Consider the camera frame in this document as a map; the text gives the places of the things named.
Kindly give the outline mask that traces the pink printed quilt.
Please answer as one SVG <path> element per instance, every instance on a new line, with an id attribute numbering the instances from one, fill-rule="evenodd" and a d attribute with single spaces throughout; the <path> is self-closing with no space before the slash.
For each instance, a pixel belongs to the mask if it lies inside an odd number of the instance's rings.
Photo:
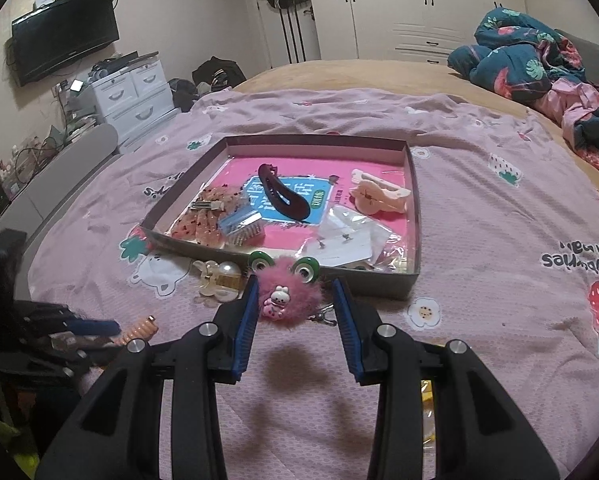
<path id="1" fill-rule="evenodd" d="M 467 341 L 571 474 L 599 438 L 599 188 L 535 115 L 374 90 L 205 96 L 80 193 L 38 249 L 30 294 L 126 327 L 154 315 L 162 341 L 207 320 L 217 304 L 202 294 L 210 259 L 167 254 L 140 224 L 213 145 L 264 134 L 409 145 L 419 222 L 363 216 L 350 193 L 357 170 L 404 185 L 400 164 L 347 162 L 328 146 L 279 168 L 316 211 L 302 226 L 279 221 L 256 166 L 239 156 L 208 189 L 249 191 L 265 252 L 354 256 L 374 295 L 385 293 L 382 278 L 418 268 L 408 298 L 380 304 L 382 318 L 433 344 Z"/>

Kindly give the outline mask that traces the white wardrobe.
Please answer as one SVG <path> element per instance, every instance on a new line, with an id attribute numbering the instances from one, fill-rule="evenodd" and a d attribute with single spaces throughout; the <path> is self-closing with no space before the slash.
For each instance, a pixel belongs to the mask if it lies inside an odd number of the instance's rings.
<path id="1" fill-rule="evenodd" d="M 397 60 L 443 64 L 473 44 L 485 15 L 524 11 L 525 0 L 311 0 L 323 60 Z"/>

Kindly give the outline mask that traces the pink fluffy frog keychain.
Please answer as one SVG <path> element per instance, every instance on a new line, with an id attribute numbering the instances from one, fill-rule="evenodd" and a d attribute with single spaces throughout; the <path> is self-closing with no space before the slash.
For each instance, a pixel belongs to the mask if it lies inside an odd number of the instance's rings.
<path id="1" fill-rule="evenodd" d="M 310 321 L 327 326 L 337 322 L 332 304 L 324 302 L 319 262 L 313 257 L 272 258 L 257 250 L 249 270 L 258 281 L 260 319 L 285 328 Z"/>

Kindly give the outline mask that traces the maroon hair clip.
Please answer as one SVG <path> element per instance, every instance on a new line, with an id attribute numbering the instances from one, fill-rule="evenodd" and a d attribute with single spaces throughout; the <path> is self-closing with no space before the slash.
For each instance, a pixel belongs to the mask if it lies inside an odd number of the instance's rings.
<path id="1" fill-rule="evenodd" d="M 302 222 L 308 219 L 310 206 L 300 194 L 292 191 L 278 177 L 278 168 L 263 164 L 257 170 L 258 179 L 272 207 L 284 217 Z"/>

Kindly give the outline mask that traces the grey bed footboard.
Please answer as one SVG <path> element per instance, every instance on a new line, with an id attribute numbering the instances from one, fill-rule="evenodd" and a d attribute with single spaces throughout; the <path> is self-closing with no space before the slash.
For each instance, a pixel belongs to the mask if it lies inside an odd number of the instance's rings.
<path id="1" fill-rule="evenodd" d="M 0 216 L 0 232 L 12 229 L 26 234 L 15 279 L 15 298 L 30 298 L 27 273 L 42 240 L 68 210 L 76 194 L 116 157 L 117 142 L 117 132 L 110 125 L 87 131 L 35 176 Z"/>

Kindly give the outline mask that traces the black bag on floor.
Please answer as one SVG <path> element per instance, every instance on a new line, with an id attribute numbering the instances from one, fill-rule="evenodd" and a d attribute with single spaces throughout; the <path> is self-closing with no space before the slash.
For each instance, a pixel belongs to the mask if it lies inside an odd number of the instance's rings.
<path id="1" fill-rule="evenodd" d="M 211 92 L 236 88 L 246 80 L 239 65 L 232 60 L 224 60 L 212 56 L 192 72 L 193 82 L 200 88 L 201 84 L 208 84 Z"/>

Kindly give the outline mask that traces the white drawer cabinet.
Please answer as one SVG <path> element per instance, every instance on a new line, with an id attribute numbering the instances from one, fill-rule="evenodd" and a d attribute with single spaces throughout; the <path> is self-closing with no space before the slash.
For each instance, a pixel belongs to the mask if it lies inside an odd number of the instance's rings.
<path id="1" fill-rule="evenodd" d="M 180 113 L 157 53 L 139 56 L 115 73 L 103 72 L 68 102 L 72 110 L 94 116 L 97 125 L 112 126 L 120 153 L 135 151 Z"/>

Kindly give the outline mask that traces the clear bagged earring card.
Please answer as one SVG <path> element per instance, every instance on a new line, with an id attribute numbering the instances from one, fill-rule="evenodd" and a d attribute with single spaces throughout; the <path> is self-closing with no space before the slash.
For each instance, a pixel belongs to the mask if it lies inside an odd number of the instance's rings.
<path id="1" fill-rule="evenodd" d="M 328 266 L 406 272 L 406 238 L 359 211 L 332 206 L 317 232 L 317 259 Z"/>

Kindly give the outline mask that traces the yellow clips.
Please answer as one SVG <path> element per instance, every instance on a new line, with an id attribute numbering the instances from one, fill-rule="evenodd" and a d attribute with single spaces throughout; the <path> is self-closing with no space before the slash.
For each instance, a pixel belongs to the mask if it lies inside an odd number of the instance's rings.
<path id="1" fill-rule="evenodd" d="M 422 380 L 420 391 L 423 417 L 423 448 L 426 450 L 433 450 L 436 434 L 432 382 L 429 380 Z"/>

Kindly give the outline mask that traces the beige claw clip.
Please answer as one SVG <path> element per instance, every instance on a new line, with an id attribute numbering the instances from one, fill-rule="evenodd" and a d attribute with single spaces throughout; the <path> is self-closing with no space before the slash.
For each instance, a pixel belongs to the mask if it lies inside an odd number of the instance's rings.
<path id="1" fill-rule="evenodd" d="M 408 198 L 411 196 L 409 188 L 388 182 L 360 169 L 351 172 L 350 181 L 353 186 L 349 194 L 355 208 L 361 214 L 366 216 L 373 216 L 379 212 L 406 214 Z"/>

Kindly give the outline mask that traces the teal floral blanket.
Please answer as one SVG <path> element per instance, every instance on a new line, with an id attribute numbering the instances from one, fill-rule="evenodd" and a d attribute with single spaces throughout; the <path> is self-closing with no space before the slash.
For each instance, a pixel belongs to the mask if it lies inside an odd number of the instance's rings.
<path id="1" fill-rule="evenodd" d="M 572 41 L 525 13 L 490 10 L 474 39 L 474 44 L 453 50 L 447 65 L 475 86 L 505 99 L 530 103 L 561 78 L 573 84 L 587 80 Z"/>

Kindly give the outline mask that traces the white earring card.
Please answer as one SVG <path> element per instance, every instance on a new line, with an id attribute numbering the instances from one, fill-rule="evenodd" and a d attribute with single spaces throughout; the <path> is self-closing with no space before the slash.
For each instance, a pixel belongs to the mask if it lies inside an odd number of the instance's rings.
<path id="1" fill-rule="evenodd" d="M 368 231 L 359 231 L 314 238 L 307 240 L 299 254 L 314 258 L 319 266 L 327 268 L 362 262 L 373 255 L 371 235 Z"/>

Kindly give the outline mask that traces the dark cardboard box tray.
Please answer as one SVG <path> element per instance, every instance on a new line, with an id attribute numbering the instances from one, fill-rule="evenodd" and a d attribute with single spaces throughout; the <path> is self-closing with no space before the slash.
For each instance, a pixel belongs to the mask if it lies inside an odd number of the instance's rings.
<path id="1" fill-rule="evenodd" d="M 227 136 L 147 213 L 155 245 L 257 266 L 304 259 L 361 296 L 405 299 L 420 273 L 420 200 L 409 145 L 330 134 Z"/>

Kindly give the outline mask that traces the pink mesh bow clip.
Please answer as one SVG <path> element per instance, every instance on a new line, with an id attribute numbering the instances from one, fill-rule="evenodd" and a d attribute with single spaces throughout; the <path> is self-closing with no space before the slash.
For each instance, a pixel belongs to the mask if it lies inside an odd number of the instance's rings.
<path id="1" fill-rule="evenodd" d="M 179 214 L 167 234 L 175 240 L 222 248 L 225 235 L 220 232 L 219 221 L 247 203 L 248 196 L 239 185 L 222 184 L 204 188 Z"/>

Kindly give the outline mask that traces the pearl claw clip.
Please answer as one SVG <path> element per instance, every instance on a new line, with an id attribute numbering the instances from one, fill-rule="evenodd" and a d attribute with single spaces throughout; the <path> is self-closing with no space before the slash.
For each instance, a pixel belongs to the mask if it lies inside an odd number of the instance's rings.
<path id="1" fill-rule="evenodd" d="M 196 260 L 193 266 L 199 272 L 199 292 L 193 299 L 195 304 L 214 308 L 241 296 L 244 276 L 235 263 Z"/>

